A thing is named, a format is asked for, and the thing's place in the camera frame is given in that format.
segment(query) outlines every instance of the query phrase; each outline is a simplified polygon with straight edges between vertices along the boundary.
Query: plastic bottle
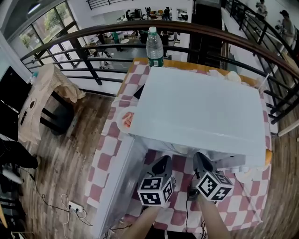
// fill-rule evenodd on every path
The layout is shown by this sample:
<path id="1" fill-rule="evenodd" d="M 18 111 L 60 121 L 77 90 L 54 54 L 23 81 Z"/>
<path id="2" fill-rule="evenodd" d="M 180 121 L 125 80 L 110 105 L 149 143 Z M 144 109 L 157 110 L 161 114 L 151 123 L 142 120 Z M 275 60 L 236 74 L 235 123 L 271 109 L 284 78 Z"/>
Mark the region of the plastic bottle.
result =
<path id="1" fill-rule="evenodd" d="M 156 27 L 149 28 L 149 35 L 146 41 L 146 54 L 148 56 L 149 66 L 163 66 L 163 44 L 160 36 L 157 34 Z"/>
<path id="2" fill-rule="evenodd" d="M 34 71 L 29 78 L 31 84 L 34 84 L 36 82 L 37 76 L 38 76 L 38 71 Z"/>

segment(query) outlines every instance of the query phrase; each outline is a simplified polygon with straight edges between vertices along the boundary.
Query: red and white checkered cloth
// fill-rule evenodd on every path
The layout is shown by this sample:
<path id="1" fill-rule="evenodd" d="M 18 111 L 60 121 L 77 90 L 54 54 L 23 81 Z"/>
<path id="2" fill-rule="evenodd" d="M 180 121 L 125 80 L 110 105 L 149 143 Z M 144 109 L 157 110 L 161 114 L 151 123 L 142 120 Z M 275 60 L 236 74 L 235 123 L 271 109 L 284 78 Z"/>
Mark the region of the red and white checkered cloth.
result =
<path id="1" fill-rule="evenodd" d="M 206 72 L 199 70 L 192 71 L 206 74 Z M 85 185 L 86 201 L 95 208 L 99 206 L 102 190 L 116 163 L 115 159 L 125 135 L 116 125 L 117 114 L 124 107 L 136 106 L 138 104 L 138 100 L 133 97 L 133 94 L 140 86 L 145 84 L 149 72 L 150 68 L 147 64 L 135 61 L 128 72 L 128 77 L 119 96 L 112 103 Z M 261 95 L 261 102 L 265 123 L 266 147 L 271 150 L 270 125 L 263 95 Z M 149 150 L 146 155 L 145 163 L 149 164 L 161 154 L 163 153 Z M 194 172 L 192 169 L 192 161 L 185 157 L 174 155 L 172 157 L 172 164 L 173 175 L 177 181 L 176 188 L 170 198 L 170 208 L 158 215 L 155 227 L 169 231 L 184 232 L 186 220 L 186 192 Z M 229 230 L 246 228 L 258 224 L 258 218 L 262 215 L 267 199 L 270 172 L 270 166 L 264 172 L 258 171 L 253 181 L 246 185 L 239 183 L 234 174 L 226 173 L 235 187 L 234 190 L 230 192 L 230 195 L 217 204 L 217 207 Z M 195 202 L 188 202 L 187 207 L 189 213 L 188 232 L 201 233 L 201 212 L 199 208 Z M 141 203 L 137 192 L 135 192 L 125 218 L 129 221 L 134 221 L 140 215 L 140 212 Z"/>
<path id="2" fill-rule="evenodd" d="M 149 150 L 145 157 L 145 164 L 152 163 L 161 157 L 163 152 Z M 186 200 L 187 188 L 194 175 L 192 158 L 179 155 L 172 156 L 172 175 L 176 180 L 176 187 L 170 197 L 170 207 L 161 210 L 154 227 L 168 231 L 186 231 Z M 228 196 L 216 204 L 222 220 L 229 230 L 236 230 L 255 226 L 260 223 L 263 209 L 267 200 L 268 185 L 271 166 L 264 172 L 257 171 L 253 180 L 247 184 L 240 183 L 234 174 L 226 172 L 225 175 L 234 184 Z M 197 202 L 187 202 L 188 232 L 202 233 L 200 227 L 202 214 Z M 133 193 L 125 220 L 133 223 L 140 215 L 142 209 L 137 188 Z"/>

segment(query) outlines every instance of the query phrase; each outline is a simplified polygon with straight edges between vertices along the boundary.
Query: green bottle label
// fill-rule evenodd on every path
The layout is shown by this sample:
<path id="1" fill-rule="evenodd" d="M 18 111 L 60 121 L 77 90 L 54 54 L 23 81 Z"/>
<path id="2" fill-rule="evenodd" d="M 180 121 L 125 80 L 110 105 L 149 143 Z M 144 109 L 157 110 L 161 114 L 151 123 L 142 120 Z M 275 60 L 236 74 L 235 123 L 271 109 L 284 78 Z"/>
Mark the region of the green bottle label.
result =
<path id="1" fill-rule="evenodd" d="M 149 66 L 158 66 L 158 67 L 162 67 L 164 64 L 164 60 L 163 57 L 159 58 L 159 59 L 151 59 L 148 57 L 148 61 L 149 61 Z"/>

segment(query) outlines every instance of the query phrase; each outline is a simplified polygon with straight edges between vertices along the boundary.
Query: curved handrail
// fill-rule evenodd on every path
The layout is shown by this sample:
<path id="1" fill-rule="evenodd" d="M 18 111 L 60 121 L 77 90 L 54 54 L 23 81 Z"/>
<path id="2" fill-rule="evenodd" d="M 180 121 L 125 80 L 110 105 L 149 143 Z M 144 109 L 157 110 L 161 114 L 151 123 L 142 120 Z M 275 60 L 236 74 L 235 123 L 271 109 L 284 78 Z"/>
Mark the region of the curved handrail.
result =
<path id="1" fill-rule="evenodd" d="M 105 33 L 105 32 L 113 32 L 113 31 L 148 29 L 149 27 L 152 27 L 152 26 L 155 26 L 158 29 L 168 29 L 168 30 L 171 29 L 171 30 L 174 30 L 176 32 L 181 32 L 181 33 L 187 33 L 187 34 L 196 33 L 196 34 L 209 35 L 209 36 L 219 38 L 219 39 L 226 41 L 230 44 L 233 44 L 235 46 L 249 50 L 256 54 L 259 54 L 263 58 L 273 62 L 278 67 L 281 67 L 282 69 L 284 69 L 285 71 L 287 71 L 288 73 L 290 73 L 291 75 L 293 75 L 299 79 L 299 74 L 287 62 L 282 60 L 280 57 L 278 57 L 274 53 L 262 48 L 260 45 L 257 45 L 243 37 L 239 37 L 232 33 L 228 33 L 228 32 L 216 29 L 216 28 L 211 28 L 211 27 L 202 26 L 202 25 L 193 24 L 193 23 L 178 22 L 178 21 L 156 21 L 156 20 L 125 21 L 125 22 L 120 22 L 120 23 L 116 23 L 116 24 L 112 24 L 112 25 L 95 26 L 95 27 L 85 28 L 83 30 L 72 32 L 70 34 L 64 35 L 64 36 L 59 37 L 51 42 L 44 44 L 43 46 L 29 52 L 25 56 L 23 56 L 21 58 L 21 61 L 42 51 L 42 50 L 50 48 L 53 45 L 68 41 L 73 38 L 79 38 L 79 37 L 83 37 L 83 36 L 94 35 L 94 34 Z"/>
<path id="2" fill-rule="evenodd" d="M 240 2 L 239 0 L 230 0 L 229 2 L 233 2 L 233 3 L 235 2 L 239 5 L 242 5 L 244 7 L 245 11 L 247 10 L 250 13 L 252 13 L 254 16 L 256 16 L 259 19 L 259 21 L 261 21 L 265 26 L 267 26 L 267 28 L 270 29 L 270 31 L 274 34 L 274 36 L 277 39 L 279 39 L 280 42 L 284 45 L 284 47 L 288 50 L 288 52 L 290 53 L 292 59 L 295 61 L 295 63 L 299 67 L 299 61 L 297 60 L 296 55 L 294 54 L 294 51 L 286 43 L 286 41 L 282 38 L 282 36 L 273 28 L 273 26 L 271 26 L 265 19 L 261 18 L 261 15 L 257 14 L 254 10 L 252 10 L 250 7 L 248 7 L 244 3 Z"/>

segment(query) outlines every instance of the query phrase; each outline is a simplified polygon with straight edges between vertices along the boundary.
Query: staircase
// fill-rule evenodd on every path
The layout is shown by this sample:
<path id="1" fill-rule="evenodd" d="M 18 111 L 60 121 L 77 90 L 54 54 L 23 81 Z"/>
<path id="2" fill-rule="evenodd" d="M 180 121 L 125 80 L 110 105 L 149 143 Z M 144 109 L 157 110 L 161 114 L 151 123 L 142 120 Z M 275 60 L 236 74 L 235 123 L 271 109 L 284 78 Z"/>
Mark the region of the staircase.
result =
<path id="1" fill-rule="evenodd" d="M 203 2 L 197 3 L 196 12 L 192 14 L 192 23 L 222 29 L 220 4 L 208 6 L 203 4 Z M 190 37 L 189 47 L 191 49 L 197 49 L 200 52 L 199 55 L 190 54 L 190 62 L 220 68 L 220 61 L 207 59 L 207 54 L 220 55 L 221 40 L 211 36 L 202 38 L 200 34 L 192 35 Z"/>

